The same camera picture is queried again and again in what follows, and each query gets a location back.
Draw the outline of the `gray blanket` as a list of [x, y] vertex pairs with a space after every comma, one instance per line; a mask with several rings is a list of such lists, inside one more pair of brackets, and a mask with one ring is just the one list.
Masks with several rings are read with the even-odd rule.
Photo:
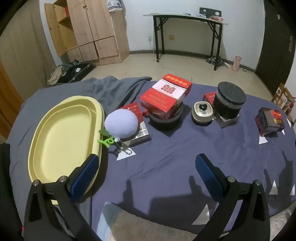
[[28, 154], [34, 132], [43, 116], [54, 106], [72, 96], [88, 96], [96, 99], [110, 114], [135, 101], [143, 85], [151, 77], [117, 79], [107, 76], [103, 79], [90, 78], [84, 81], [40, 89], [21, 106], [6, 143], [10, 145], [10, 178], [17, 213], [21, 221], [31, 181], [28, 173]]

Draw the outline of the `beige towel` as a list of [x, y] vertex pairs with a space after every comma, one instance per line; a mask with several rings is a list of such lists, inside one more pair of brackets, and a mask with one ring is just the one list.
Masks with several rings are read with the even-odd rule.
[[96, 230], [101, 240], [193, 240], [197, 235], [135, 216], [106, 202]]

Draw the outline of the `black glitter lid jar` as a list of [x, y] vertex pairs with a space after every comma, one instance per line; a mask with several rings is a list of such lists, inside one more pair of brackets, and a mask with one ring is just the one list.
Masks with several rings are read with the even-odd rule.
[[223, 81], [218, 84], [213, 108], [224, 119], [234, 119], [245, 102], [246, 94], [239, 86]]

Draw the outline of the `yellow oval tray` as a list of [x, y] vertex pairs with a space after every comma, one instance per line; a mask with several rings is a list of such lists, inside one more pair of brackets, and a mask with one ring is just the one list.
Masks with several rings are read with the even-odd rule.
[[[104, 111], [92, 97], [73, 96], [51, 108], [39, 122], [29, 150], [28, 172], [31, 181], [56, 182], [70, 176], [91, 154], [99, 157], [102, 145], [99, 131], [104, 126]], [[84, 195], [91, 189], [96, 172]]]

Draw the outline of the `purple tablecloth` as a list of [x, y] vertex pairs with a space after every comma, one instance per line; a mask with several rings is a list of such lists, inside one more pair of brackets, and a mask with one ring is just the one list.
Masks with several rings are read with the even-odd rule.
[[191, 233], [204, 208], [214, 212], [213, 201], [195, 168], [198, 154], [205, 154], [226, 176], [240, 182], [258, 179], [264, 187], [269, 213], [277, 214], [295, 201], [295, 132], [285, 130], [259, 141], [255, 117], [260, 108], [274, 109], [267, 100], [248, 95], [238, 122], [221, 128], [213, 121], [196, 125], [191, 116], [195, 102], [215, 87], [193, 84], [184, 100], [182, 121], [175, 129], [161, 132], [148, 126], [151, 140], [133, 148], [134, 155], [118, 160], [114, 148], [102, 164], [106, 175], [92, 198], [92, 228], [99, 223], [103, 206], [111, 202], [141, 218]]

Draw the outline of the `wooden wardrobe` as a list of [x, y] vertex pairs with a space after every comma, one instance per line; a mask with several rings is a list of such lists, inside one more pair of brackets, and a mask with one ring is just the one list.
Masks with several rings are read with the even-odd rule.
[[97, 65], [123, 62], [130, 55], [125, 13], [113, 1], [46, 1], [44, 8], [56, 63], [78, 60]]

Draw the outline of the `lavender plush ball keychain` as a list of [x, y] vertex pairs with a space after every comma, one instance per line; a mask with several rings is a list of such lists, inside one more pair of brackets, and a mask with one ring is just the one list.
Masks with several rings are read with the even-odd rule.
[[115, 145], [119, 151], [131, 155], [132, 151], [122, 143], [122, 140], [133, 136], [138, 129], [137, 116], [128, 109], [117, 109], [110, 113], [104, 122], [104, 128], [99, 131], [104, 140], [97, 140], [107, 149]]

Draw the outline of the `orange wooden door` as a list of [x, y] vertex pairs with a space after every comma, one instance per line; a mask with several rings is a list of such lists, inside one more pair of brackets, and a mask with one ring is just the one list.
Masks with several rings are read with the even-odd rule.
[[20, 112], [23, 99], [16, 91], [3, 65], [0, 65], [1, 136], [6, 140]]

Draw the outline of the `open black suitcase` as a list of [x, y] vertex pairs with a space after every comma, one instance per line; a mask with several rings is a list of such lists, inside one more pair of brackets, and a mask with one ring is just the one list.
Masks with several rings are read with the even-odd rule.
[[56, 67], [47, 80], [48, 87], [81, 81], [95, 68], [93, 62], [80, 62], [75, 59], [68, 64]]

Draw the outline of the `large red white box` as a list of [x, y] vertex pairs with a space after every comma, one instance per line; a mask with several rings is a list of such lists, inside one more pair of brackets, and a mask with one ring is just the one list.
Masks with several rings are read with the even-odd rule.
[[143, 108], [167, 120], [191, 91], [192, 83], [178, 76], [167, 74], [140, 96]]

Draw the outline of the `small cream heart tin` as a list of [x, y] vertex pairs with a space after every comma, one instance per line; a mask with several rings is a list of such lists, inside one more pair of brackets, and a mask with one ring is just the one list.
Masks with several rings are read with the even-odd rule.
[[211, 104], [207, 101], [195, 102], [192, 106], [192, 119], [195, 123], [205, 125], [214, 118], [214, 111]]

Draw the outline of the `clothes pile under table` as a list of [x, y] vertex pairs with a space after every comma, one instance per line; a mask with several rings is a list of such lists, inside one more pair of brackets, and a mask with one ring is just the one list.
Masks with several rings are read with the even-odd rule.
[[209, 64], [212, 64], [212, 65], [217, 64], [217, 67], [220, 67], [220, 66], [225, 66], [225, 67], [227, 67], [227, 68], [230, 68], [230, 67], [231, 67], [227, 62], [223, 61], [223, 60], [221, 59], [221, 57], [219, 57], [219, 58], [216, 60], [216, 57], [215, 57], [215, 56], [211, 56], [210, 58], [208, 58], [208, 59], [206, 60], [206, 62], [209, 63]]

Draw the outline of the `dark orange Kuang Shan box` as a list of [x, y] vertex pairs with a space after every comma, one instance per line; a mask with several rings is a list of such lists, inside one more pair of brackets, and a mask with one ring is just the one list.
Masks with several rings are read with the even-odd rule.
[[255, 117], [261, 136], [281, 132], [285, 128], [283, 117], [279, 110], [261, 108]]

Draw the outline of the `black folding table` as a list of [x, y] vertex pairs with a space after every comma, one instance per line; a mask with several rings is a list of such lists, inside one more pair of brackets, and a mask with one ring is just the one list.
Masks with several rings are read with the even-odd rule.
[[220, 57], [226, 22], [186, 14], [151, 13], [145, 16], [153, 19], [157, 62], [165, 54], [205, 59], [215, 56], [216, 60]]

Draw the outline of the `beige curtain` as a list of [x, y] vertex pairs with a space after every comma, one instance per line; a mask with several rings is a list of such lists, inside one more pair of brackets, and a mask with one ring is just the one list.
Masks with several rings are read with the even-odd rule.
[[4, 29], [1, 63], [22, 99], [47, 87], [56, 64], [44, 33], [39, 1], [27, 1]]

